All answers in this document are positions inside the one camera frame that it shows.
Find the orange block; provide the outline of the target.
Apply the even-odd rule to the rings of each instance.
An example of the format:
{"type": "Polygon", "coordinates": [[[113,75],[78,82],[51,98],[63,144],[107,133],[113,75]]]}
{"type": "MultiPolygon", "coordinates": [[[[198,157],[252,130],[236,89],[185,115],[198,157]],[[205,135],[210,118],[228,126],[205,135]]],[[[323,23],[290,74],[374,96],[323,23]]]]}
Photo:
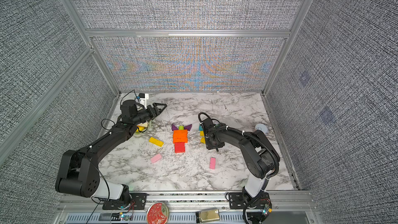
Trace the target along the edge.
{"type": "Polygon", "coordinates": [[[182,139],[173,139],[173,143],[174,144],[176,144],[176,143],[187,143],[188,142],[188,139],[186,139],[186,138],[182,138],[182,139]]]}
{"type": "Polygon", "coordinates": [[[174,135],[187,135],[188,130],[175,130],[174,135]]]}
{"type": "Polygon", "coordinates": [[[174,133],[173,134],[173,139],[185,140],[187,138],[188,138],[187,133],[174,133]]]}

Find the red block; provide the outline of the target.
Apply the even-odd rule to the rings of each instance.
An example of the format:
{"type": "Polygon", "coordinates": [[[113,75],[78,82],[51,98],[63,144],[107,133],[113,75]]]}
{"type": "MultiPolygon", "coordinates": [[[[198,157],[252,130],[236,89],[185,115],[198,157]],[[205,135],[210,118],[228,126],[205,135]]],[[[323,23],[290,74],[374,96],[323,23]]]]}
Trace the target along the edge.
{"type": "Polygon", "coordinates": [[[175,153],[183,153],[183,152],[185,152],[184,147],[175,147],[175,153]]]}
{"type": "Polygon", "coordinates": [[[175,143],[174,146],[177,150],[185,149],[185,143],[175,143]]]}

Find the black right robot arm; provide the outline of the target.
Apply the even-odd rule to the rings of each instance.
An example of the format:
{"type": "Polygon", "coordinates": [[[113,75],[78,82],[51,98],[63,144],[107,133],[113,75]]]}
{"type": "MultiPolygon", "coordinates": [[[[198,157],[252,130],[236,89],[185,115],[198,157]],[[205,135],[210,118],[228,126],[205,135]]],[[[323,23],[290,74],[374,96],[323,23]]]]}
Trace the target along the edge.
{"type": "Polygon", "coordinates": [[[265,134],[257,130],[245,132],[207,117],[200,119],[208,150],[223,148],[226,143],[238,148],[250,174],[242,190],[246,206],[254,208],[262,199],[268,181],[279,172],[280,156],[265,134]]]}

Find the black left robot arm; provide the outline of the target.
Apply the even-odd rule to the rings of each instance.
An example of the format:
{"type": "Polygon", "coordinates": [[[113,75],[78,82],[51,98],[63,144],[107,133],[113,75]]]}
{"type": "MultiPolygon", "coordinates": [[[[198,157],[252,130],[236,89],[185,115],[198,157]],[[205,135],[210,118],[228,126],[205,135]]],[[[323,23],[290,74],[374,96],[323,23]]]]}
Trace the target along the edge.
{"type": "Polygon", "coordinates": [[[166,104],[144,106],[126,100],[121,115],[111,129],[93,143],[62,155],[55,189],[57,192],[84,198],[130,201],[128,186],[107,181],[99,172],[99,163],[117,146],[129,140],[138,125],[154,120],[167,108],[166,104]]]}

